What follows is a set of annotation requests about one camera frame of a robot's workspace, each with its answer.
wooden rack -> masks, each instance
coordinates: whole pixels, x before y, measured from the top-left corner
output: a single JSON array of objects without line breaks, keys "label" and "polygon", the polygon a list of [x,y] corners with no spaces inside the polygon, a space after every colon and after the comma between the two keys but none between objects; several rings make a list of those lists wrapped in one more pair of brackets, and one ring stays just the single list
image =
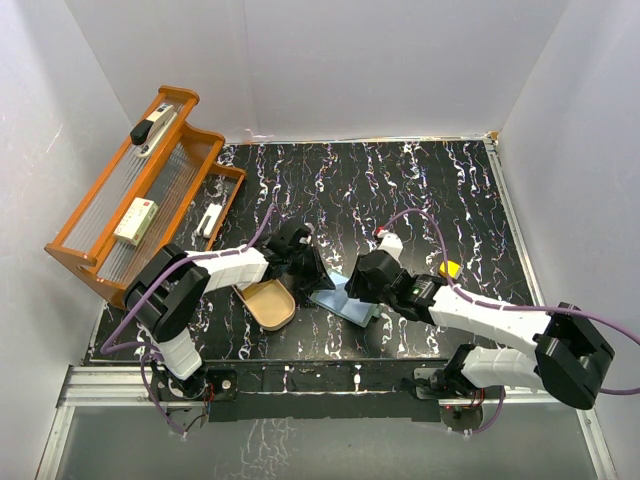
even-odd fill
[{"label": "wooden rack", "polygon": [[[182,88],[162,86],[142,118],[162,103],[174,106],[177,117],[153,153],[143,159],[129,136],[91,190],[45,250],[109,303],[123,308],[123,293],[155,253],[171,242],[189,205],[209,174],[236,180],[235,188],[207,245],[211,249],[245,171],[217,162],[224,145],[219,133],[186,122],[200,98]],[[117,241],[114,230],[135,197],[158,204],[158,213],[137,247]]]}]

yellow sponge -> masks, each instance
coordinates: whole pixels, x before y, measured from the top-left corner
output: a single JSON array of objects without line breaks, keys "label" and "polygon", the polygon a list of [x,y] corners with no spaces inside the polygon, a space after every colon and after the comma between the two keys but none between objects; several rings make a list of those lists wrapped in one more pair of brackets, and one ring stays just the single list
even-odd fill
[{"label": "yellow sponge", "polygon": [[[460,277],[460,274],[462,273],[462,266],[458,265],[456,262],[452,262],[451,260],[448,261],[447,266],[448,266],[449,275],[451,276],[451,278],[453,278],[454,280],[457,280],[458,277]],[[440,268],[438,268],[438,273],[442,277],[446,278],[447,272],[444,268],[444,262],[440,264]]]}]

ribbed transparent panel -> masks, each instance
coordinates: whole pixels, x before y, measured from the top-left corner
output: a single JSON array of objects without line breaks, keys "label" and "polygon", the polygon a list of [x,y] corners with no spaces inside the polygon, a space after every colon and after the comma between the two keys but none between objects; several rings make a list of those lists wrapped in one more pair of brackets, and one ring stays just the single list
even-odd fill
[{"label": "ribbed transparent panel", "polygon": [[64,239],[62,243],[64,247],[88,252],[96,242],[100,232],[147,163],[148,159],[139,158],[133,154],[134,148],[131,146],[124,153],[109,178]]},{"label": "ribbed transparent panel", "polygon": [[137,247],[116,242],[98,272],[99,277],[123,285],[133,280],[156,252],[200,166],[200,162],[189,161],[182,144],[176,145],[144,197],[158,205],[156,217]]}]

white box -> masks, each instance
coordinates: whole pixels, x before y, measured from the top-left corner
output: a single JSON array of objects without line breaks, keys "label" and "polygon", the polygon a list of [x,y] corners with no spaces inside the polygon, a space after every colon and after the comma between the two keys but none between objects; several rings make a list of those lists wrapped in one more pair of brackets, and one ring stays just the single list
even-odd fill
[{"label": "white box", "polygon": [[152,200],[136,197],[113,232],[118,240],[137,246],[158,212],[158,205]]}]

marble pattern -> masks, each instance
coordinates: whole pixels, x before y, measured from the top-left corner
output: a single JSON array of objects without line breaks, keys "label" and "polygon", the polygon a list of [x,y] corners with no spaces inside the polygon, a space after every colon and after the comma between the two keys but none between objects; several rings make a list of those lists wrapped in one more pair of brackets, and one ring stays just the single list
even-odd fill
[{"label": "marble pattern", "polygon": [[[443,231],[449,256],[464,265],[462,285],[472,292],[516,303],[531,297],[509,230],[498,188],[481,141],[268,144],[227,146],[219,161],[247,170],[246,185],[231,207],[215,247],[250,238],[275,202],[285,217],[316,227],[316,243],[329,268],[349,275],[358,253],[375,244],[373,232],[407,207],[427,208]],[[195,229],[206,206],[224,203],[233,182],[209,177],[174,238],[184,249],[202,250]],[[426,220],[400,219],[401,262],[415,272],[433,272],[440,247]],[[96,334],[101,345],[122,318],[106,307]],[[448,358],[468,332],[412,323],[389,309],[362,329],[313,304],[277,332],[263,331],[231,289],[205,295],[190,324],[205,360]],[[131,325],[121,341],[147,340]],[[140,352],[103,357],[90,349],[88,362],[135,361]]]}]

